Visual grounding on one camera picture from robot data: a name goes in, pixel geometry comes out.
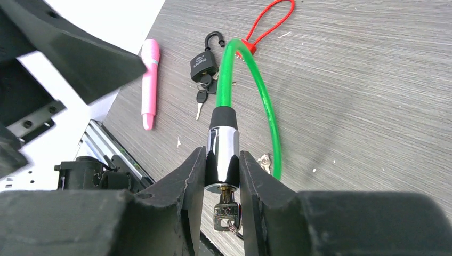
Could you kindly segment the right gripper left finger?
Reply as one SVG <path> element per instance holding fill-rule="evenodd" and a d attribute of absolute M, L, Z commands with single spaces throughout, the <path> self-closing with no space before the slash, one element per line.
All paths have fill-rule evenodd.
<path fill-rule="evenodd" d="M 197 255 L 206 149 L 137 194 L 1 193 L 1 255 Z"/>

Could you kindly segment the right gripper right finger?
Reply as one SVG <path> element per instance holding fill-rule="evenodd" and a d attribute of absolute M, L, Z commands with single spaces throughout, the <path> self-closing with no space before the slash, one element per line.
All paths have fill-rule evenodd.
<path fill-rule="evenodd" d="M 239 159 L 246 255 L 451 255 L 451 224 L 428 196 L 295 192 Z"/>

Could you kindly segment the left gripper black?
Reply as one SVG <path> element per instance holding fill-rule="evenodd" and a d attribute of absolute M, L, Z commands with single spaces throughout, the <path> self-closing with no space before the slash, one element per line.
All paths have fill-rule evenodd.
<path fill-rule="evenodd" d="M 40 51 L 86 104 L 139 78 L 141 58 L 78 28 L 45 1 L 1 1 L 1 176 L 25 167 L 24 145 L 65 109 L 18 60 Z"/>

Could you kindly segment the small silver keys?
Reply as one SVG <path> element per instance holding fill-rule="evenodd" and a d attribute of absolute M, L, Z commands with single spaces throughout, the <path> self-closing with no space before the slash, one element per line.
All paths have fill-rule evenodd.
<path fill-rule="evenodd" d="M 258 158 L 256 160 L 260 167 L 265 170 L 269 175 L 271 175 L 271 165 L 272 165 L 272 161 L 271 161 L 271 157 L 270 154 L 264 154 L 262 155 L 260 158 Z"/>

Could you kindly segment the green cable lock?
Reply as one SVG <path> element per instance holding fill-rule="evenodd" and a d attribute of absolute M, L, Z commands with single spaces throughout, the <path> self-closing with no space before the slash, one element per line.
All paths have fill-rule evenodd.
<path fill-rule="evenodd" d="M 267 115 L 273 149 L 273 177 L 282 177 L 282 149 L 279 127 L 273 105 L 258 66 L 244 42 L 231 40 L 225 47 L 217 82 L 216 107 L 213 109 L 207 135 L 205 189 L 219 194 L 223 187 L 236 191 L 240 187 L 239 131 L 232 107 L 235 54 L 247 64 Z"/>

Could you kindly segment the black Kaijing padlock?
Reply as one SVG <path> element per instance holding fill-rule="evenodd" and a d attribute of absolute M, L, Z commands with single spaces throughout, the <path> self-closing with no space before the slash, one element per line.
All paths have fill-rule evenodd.
<path fill-rule="evenodd" d="M 209 46 L 209 40 L 212 37 L 218 38 L 218 44 L 221 48 L 225 47 L 225 40 L 223 38 L 223 35 L 219 31 L 213 31 L 205 37 L 204 51 L 196 55 L 190 61 L 190 76 L 191 79 L 196 83 L 200 82 L 201 78 L 204 75 L 215 75 L 218 71 L 218 65 L 216 64 L 215 56 Z"/>

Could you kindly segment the red cable padlock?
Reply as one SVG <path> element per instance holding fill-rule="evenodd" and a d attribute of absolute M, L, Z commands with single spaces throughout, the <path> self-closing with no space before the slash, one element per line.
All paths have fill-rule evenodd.
<path fill-rule="evenodd" d="M 271 1 L 251 23 L 248 32 L 240 40 L 254 56 L 259 44 L 286 22 L 296 9 L 296 1 Z"/>

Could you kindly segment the small silver key bunch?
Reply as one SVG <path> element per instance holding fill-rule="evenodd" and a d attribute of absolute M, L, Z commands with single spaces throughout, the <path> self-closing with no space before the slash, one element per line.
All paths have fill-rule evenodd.
<path fill-rule="evenodd" d="M 219 232 L 232 232 L 240 240 L 244 240 L 240 233 L 241 205 L 235 201 L 234 190 L 229 186 L 222 186 L 220 189 L 220 200 L 215 205 L 213 212 L 213 229 Z"/>

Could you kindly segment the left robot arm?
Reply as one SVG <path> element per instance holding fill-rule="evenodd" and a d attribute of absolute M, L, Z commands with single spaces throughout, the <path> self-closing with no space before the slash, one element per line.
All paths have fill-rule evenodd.
<path fill-rule="evenodd" d="M 137 53 L 142 35 L 137 14 L 146 1 L 49 1 L 59 14 L 82 30 L 122 49 Z M 66 109 L 54 117 L 55 126 L 26 144 L 22 151 L 31 163 L 1 179 L 1 191 L 52 190 L 58 185 L 55 164 L 74 159 L 78 142 L 93 117 L 105 117 L 118 90 L 87 105 L 69 86 L 50 61 L 33 52 L 19 61 Z"/>

